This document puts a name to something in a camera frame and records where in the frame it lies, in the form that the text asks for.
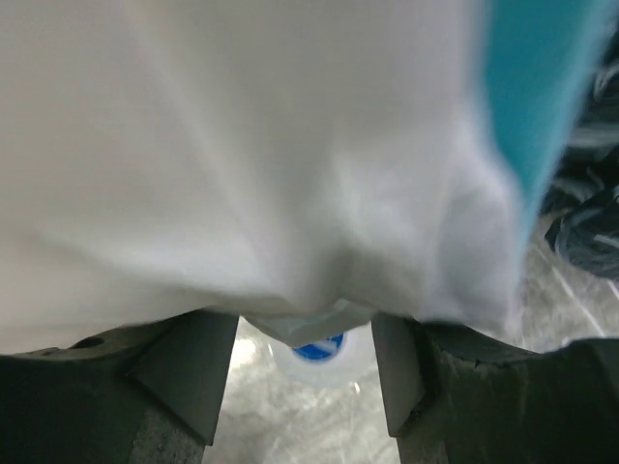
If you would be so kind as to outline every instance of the white fabric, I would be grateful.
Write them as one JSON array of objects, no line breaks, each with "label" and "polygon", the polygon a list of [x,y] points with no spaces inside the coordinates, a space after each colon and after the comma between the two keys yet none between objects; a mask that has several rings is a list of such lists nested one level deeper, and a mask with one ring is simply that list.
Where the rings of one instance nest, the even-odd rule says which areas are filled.
[{"label": "white fabric", "polygon": [[3,2],[0,339],[338,298],[504,327],[516,194],[470,104],[475,11]]}]

